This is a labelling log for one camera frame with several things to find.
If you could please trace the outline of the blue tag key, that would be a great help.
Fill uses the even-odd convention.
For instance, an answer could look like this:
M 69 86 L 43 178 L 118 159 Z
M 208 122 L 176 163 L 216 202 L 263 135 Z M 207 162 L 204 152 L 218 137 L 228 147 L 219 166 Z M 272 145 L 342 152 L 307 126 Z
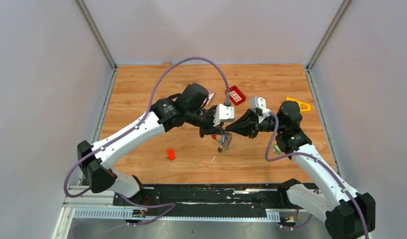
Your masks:
M 221 145 L 225 145 L 225 142 L 226 142 L 227 139 L 228 139 L 228 134 L 227 134 L 226 132 L 224 132 L 224 133 L 221 135 L 221 139 L 220 139 Z

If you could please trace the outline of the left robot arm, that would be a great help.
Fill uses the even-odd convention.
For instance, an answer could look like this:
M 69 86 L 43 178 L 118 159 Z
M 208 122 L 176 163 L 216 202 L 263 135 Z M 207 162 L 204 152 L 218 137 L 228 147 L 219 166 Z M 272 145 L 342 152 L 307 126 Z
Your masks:
M 219 104 L 204 109 L 208 91 L 193 83 L 181 94 L 159 99 L 139 119 L 115 134 L 93 144 L 86 140 L 77 146 L 79 167 L 93 193 L 113 191 L 134 206 L 145 199 L 142 184 L 135 176 L 114 169 L 114 165 L 142 143 L 184 123 L 197 126 L 200 136 L 223 134 L 224 122 L 234 119 L 234 108 Z

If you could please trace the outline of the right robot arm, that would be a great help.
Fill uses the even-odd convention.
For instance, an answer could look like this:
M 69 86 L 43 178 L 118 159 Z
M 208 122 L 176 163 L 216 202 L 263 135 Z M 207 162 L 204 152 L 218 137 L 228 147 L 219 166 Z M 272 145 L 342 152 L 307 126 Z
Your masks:
M 261 102 L 254 103 L 225 130 L 248 138 L 255 138 L 259 132 L 272 132 L 265 152 L 266 161 L 290 159 L 320 190 L 316 193 L 296 179 L 290 179 L 276 195 L 281 207 L 296 205 L 305 209 L 324 223 L 333 239 L 368 239 L 375 229 L 375 199 L 369 193 L 359 193 L 329 166 L 302 130 L 302 119 L 297 102 L 284 101 L 277 113 Z

